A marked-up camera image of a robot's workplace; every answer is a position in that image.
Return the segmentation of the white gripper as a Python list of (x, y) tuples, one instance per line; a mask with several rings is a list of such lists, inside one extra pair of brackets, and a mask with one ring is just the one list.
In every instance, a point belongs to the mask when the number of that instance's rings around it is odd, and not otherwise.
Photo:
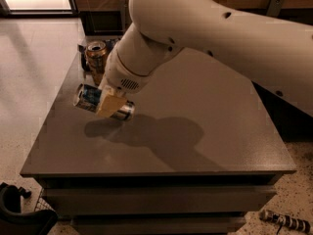
[(141, 76), (128, 70), (120, 60), (117, 51), (113, 49), (105, 66), (105, 73), (98, 88), (104, 90), (97, 106), (96, 115), (104, 118), (111, 117), (117, 112), (127, 101), (124, 96), (119, 94), (135, 94), (141, 91), (150, 81), (149, 76)]

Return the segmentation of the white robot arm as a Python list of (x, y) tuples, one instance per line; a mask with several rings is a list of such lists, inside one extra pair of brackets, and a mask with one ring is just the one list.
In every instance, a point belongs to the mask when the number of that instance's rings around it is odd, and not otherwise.
[(111, 50), (98, 113), (111, 116), (183, 49), (212, 56), (313, 116), (313, 27), (213, 0), (129, 0), (131, 25)]

